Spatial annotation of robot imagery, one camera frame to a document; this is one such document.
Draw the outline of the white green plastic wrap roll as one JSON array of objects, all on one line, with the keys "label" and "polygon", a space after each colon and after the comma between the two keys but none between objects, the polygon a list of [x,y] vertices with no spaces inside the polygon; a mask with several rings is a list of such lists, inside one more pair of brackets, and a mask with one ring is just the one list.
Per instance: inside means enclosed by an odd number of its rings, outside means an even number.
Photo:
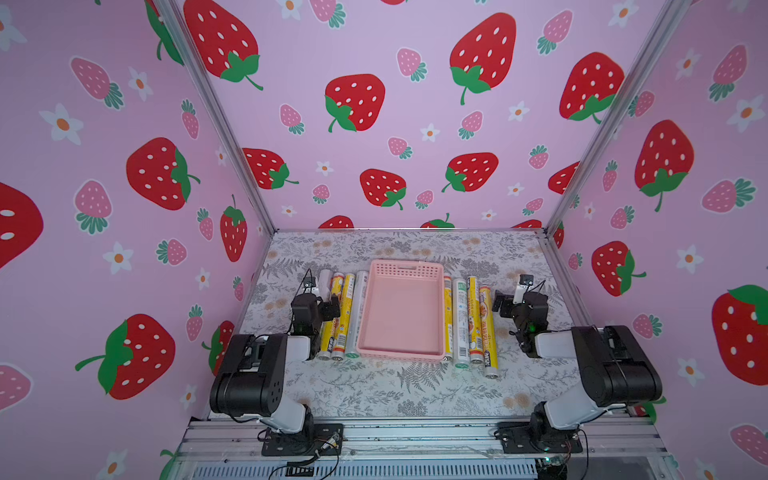
[{"label": "white green plastic wrap roll", "polygon": [[452,286],[454,364],[459,369],[468,369],[470,354],[467,283],[463,278],[454,278]]}]

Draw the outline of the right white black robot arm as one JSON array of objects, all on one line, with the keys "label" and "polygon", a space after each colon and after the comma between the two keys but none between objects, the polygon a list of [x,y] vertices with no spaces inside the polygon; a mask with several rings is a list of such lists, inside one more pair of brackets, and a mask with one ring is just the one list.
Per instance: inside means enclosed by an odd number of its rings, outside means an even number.
[{"label": "right white black robot arm", "polygon": [[514,322],[514,336],[528,357],[577,362],[579,382],[534,408],[528,427],[533,437],[574,434],[614,405],[632,406],[662,397],[661,378],[628,327],[551,330],[548,297],[527,289],[515,295],[497,291],[492,311]]}]

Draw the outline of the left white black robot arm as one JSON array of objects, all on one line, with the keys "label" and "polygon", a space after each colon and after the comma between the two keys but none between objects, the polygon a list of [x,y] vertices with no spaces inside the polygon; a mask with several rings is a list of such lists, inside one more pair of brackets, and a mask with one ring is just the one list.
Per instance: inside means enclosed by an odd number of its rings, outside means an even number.
[{"label": "left white black robot arm", "polygon": [[336,298],[302,293],[291,302],[292,333],[237,334],[210,390],[212,412],[242,423],[250,415],[281,434],[313,431],[310,408],[284,396],[286,366],[313,360],[320,352],[321,329],[340,314]]}]

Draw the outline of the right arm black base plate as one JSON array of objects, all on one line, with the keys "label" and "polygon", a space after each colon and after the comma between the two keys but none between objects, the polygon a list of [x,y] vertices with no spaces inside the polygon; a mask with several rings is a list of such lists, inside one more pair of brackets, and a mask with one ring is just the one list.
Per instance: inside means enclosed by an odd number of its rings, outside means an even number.
[{"label": "right arm black base plate", "polygon": [[500,422],[493,432],[505,454],[574,454],[583,446],[576,430],[552,430],[524,422]]}]

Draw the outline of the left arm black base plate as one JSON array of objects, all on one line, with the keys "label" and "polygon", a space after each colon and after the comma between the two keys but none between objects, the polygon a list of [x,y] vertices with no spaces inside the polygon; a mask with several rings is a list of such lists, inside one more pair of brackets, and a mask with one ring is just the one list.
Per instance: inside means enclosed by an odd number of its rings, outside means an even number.
[{"label": "left arm black base plate", "polygon": [[335,455],[344,439],[342,423],[308,424],[295,434],[269,430],[262,444],[264,457],[312,456],[316,451],[321,456]]}]

